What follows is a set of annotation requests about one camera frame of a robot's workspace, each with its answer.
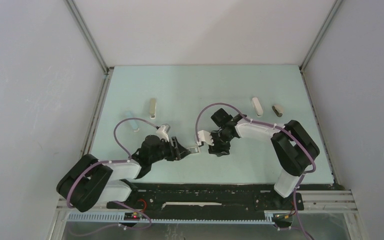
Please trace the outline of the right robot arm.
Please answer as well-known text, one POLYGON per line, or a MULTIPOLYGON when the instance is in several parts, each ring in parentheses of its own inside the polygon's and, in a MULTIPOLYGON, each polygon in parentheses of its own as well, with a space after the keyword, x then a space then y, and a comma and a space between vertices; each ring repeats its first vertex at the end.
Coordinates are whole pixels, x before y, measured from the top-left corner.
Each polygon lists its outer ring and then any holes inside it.
POLYGON ((218 109, 211 120, 219 129, 211 132, 201 130, 198 139, 208 144, 209 154, 217 157, 230 154, 231 141, 235 138, 270 140, 282 167, 270 201, 277 209, 288 206, 290 195, 302 182, 307 167, 314 167, 320 154, 319 147, 304 127, 296 120, 280 125, 257 123, 241 114, 232 116, 223 108, 218 109))

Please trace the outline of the staple box tray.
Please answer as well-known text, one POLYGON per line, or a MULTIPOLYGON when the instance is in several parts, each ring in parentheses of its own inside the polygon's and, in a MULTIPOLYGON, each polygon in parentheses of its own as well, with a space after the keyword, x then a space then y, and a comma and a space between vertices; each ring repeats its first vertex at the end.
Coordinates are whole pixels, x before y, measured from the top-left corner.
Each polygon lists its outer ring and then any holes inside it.
POLYGON ((189 151, 191 154, 198 154, 198 153, 201 152, 199 146, 189 147, 189 148, 187 148, 187 149, 188 149, 188 151, 189 151))

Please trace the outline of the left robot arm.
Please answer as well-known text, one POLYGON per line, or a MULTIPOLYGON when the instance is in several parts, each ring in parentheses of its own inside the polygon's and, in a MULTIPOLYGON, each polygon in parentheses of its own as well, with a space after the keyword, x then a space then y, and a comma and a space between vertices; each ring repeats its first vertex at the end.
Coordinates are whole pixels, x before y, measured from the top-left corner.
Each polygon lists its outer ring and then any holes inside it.
POLYGON ((141 146, 126 160, 98 160, 88 153, 62 177, 56 192, 66 200, 67 207, 87 212, 96 204, 119 201, 133 208, 138 194, 127 183, 148 174, 152 165, 166 160, 179 161, 191 151, 173 136, 170 140, 148 135, 141 146))

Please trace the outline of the light blue white stapler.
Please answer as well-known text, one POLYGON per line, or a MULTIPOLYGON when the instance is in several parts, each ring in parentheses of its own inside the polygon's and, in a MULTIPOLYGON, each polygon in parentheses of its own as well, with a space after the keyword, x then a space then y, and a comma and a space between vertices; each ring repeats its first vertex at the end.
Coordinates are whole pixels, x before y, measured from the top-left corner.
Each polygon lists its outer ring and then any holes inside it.
POLYGON ((134 119, 134 115, 133 115, 133 113, 132 113, 131 111, 126 111, 124 115, 125 115, 125 117, 126 117, 127 119, 130 119, 130 120, 128 120, 127 122, 129 123, 129 125, 130 125, 132 131, 133 131, 134 133, 139 132, 139 131, 140 131, 140 127, 139 127, 139 125, 138 125, 138 123, 137 123, 137 120, 134 119))

